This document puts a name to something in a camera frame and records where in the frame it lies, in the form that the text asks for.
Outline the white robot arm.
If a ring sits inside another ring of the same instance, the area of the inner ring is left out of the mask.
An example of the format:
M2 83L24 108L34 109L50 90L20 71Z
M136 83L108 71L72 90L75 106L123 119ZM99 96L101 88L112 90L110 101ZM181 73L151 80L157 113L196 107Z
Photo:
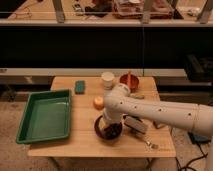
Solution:
M139 100L129 94L129 87L119 83L104 95L104 119L107 124L118 123L122 114L128 114L198 135L213 136L213 107L193 103Z

